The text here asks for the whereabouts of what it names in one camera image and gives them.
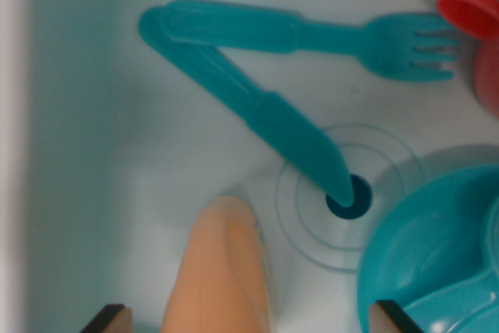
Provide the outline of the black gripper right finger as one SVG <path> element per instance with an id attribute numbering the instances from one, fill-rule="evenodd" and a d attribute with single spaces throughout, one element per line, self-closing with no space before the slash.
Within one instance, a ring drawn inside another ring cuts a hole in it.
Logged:
<path id="1" fill-rule="evenodd" d="M 392 299 L 369 306 L 369 333 L 423 333 L 423 330 Z"/>

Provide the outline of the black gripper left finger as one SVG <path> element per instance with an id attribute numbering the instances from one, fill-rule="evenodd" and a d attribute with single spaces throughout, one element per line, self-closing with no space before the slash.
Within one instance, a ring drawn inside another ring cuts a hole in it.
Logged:
<path id="1" fill-rule="evenodd" d="M 105 305 L 81 333 L 132 333 L 133 312 L 124 304 Z"/>

